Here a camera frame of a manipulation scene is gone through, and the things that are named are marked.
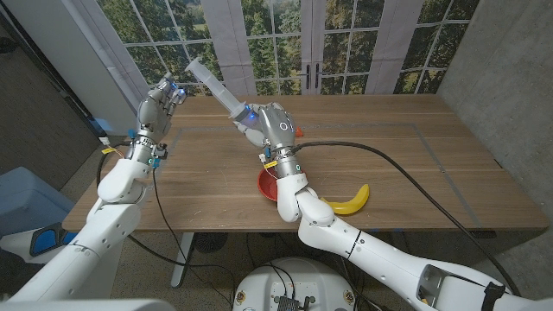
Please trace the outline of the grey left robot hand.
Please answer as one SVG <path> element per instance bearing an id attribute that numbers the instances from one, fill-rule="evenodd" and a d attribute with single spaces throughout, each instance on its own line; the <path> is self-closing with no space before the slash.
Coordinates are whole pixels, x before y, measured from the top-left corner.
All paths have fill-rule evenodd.
<path id="1" fill-rule="evenodd" d="M 171 128 L 171 118 L 178 105 L 187 97 L 184 89 L 166 73 L 140 102 L 137 113 L 137 132 L 132 138 L 126 158 L 146 165 L 165 160 L 167 144 L 162 139 Z"/>

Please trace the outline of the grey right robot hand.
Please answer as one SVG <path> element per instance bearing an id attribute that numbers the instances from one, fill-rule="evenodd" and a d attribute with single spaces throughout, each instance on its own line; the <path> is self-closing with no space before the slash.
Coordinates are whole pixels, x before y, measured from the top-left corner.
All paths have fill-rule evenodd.
<path id="1" fill-rule="evenodd" d="M 296 145 L 295 122 L 278 103 L 247 105 L 233 123 L 251 144 L 263 149 L 261 158 L 266 166 L 275 163 L 276 177 L 302 172 L 292 150 Z"/>

